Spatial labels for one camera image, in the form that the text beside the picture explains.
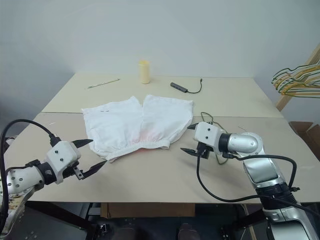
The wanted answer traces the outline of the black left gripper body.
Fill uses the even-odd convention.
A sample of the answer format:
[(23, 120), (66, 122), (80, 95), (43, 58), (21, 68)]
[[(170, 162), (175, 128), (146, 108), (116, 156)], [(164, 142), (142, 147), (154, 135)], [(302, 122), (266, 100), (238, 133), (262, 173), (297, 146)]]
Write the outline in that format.
[(76, 176), (78, 179), (83, 178), (83, 172), (78, 168), (79, 161), (76, 160), (69, 165), (62, 171), (63, 179), (69, 178), (71, 176)]

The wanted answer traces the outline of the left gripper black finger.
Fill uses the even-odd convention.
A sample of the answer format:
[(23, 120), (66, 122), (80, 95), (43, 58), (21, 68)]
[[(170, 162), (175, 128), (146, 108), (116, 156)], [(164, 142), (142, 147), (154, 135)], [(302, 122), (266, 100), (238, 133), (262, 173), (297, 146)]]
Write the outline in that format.
[(78, 139), (78, 140), (72, 141), (72, 143), (75, 145), (75, 147), (77, 149), (81, 148), (81, 147), (84, 147), (84, 146), (88, 145), (91, 142), (93, 142), (92, 139)]
[(89, 168), (86, 172), (82, 172), (83, 180), (90, 177), (91, 175), (95, 174), (97, 171), (99, 171), (105, 164), (107, 160), (101, 161)]

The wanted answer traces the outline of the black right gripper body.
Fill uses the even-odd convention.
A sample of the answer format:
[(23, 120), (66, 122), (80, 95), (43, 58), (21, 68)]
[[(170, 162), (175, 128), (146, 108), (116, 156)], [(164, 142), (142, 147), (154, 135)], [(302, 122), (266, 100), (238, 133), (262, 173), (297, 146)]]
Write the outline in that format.
[(208, 159), (210, 152), (214, 152), (214, 149), (202, 142), (198, 142), (197, 148), (196, 148), (196, 156), (203, 158), (203, 159)]

